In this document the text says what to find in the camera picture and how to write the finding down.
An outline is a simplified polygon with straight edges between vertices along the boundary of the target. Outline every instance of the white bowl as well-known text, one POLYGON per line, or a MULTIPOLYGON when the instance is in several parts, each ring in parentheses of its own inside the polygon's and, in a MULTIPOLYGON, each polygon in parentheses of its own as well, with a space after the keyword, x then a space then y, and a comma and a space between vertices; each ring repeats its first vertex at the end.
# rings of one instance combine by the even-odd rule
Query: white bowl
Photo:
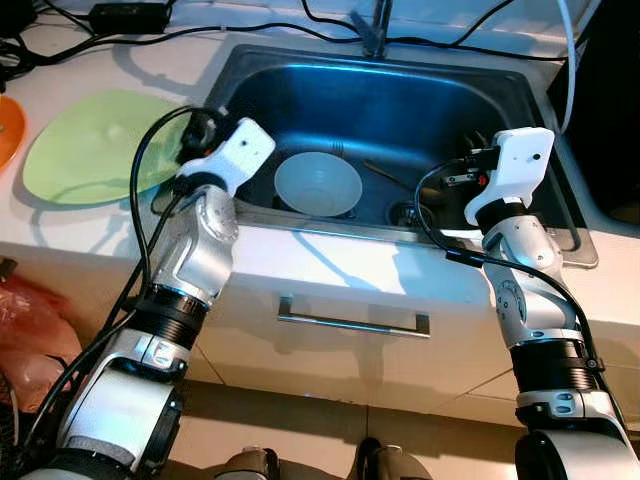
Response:
POLYGON ((362 180, 340 157, 304 152, 278 167, 276 192, 291 208, 316 217, 333 217, 351 210, 362 195, 362 180))

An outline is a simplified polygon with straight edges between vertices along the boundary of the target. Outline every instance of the green plate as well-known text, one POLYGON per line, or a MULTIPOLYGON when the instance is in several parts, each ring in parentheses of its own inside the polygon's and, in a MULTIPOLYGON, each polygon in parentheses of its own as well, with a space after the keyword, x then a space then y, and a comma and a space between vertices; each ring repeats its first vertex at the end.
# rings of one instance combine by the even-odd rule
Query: green plate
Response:
MULTIPOLYGON (((133 155, 147 129, 175 104, 136 92, 92 95, 58 116, 36 139, 24 166, 25 187, 60 204, 125 198, 133 155)), ((139 191, 170 178, 188 115, 156 134, 140 167, 139 191)))

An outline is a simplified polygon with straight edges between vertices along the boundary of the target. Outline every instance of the sink basin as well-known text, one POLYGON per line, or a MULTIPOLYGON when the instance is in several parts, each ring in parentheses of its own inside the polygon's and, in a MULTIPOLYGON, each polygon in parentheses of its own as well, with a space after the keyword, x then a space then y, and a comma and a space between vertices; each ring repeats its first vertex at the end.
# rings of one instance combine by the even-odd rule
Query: sink basin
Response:
MULTIPOLYGON (((238 190, 240 223, 395 242, 426 242, 419 229, 397 226, 390 218, 393 206, 412 192, 371 171, 365 161, 412 188, 428 169, 467 152, 469 139, 477 146, 498 130, 542 125, 528 83, 518 73, 252 45, 231 52, 205 105, 226 109, 232 120, 253 118, 276 141, 273 155, 238 190), (309 217, 278 198, 273 183, 278 166, 306 151, 338 155, 356 169, 363 194, 353 210, 335 218, 309 217)), ((434 179, 431 186, 439 185, 434 179)), ((432 208, 436 225, 473 230, 463 210, 480 188, 442 189, 444 201, 432 208)), ((531 210, 555 236, 565 262, 597 263, 555 154, 531 210)))

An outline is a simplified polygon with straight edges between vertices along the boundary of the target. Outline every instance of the faucet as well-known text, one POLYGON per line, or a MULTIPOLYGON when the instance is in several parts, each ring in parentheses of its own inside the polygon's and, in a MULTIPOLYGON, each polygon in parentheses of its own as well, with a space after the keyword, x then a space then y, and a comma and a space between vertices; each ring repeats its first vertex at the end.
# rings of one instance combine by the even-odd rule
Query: faucet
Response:
POLYGON ((349 14, 358 34, 362 37, 365 57, 376 60, 384 58, 387 29, 389 28, 392 8, 393 0, 376 0, 371 26, 367 25, 367 22, 355 10, 352 10, 349 14))

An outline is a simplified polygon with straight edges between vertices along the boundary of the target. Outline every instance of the drawer handle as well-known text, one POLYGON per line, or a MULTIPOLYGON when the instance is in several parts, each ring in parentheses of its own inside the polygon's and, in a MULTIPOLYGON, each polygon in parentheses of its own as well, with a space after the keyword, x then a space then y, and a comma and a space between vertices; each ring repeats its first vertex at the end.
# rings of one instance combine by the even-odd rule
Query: drawer handle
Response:
POLYGON ((429 338, 429 316, 416 313, 416 328, 392 327, 376 323, 353 322, 351 320, 337 320, 334 318, 316 317, 314 315, 301 315, 291 313, 293 298, 289 296, 280 297, 280 307, 278 308, 278 320, 292 323, 309 323, 312 325, 324 325, 327 327, 346 328, 349 330, 359 330, 371 333, 383 333, 385 335, 398 335, 402 337, 429 338))

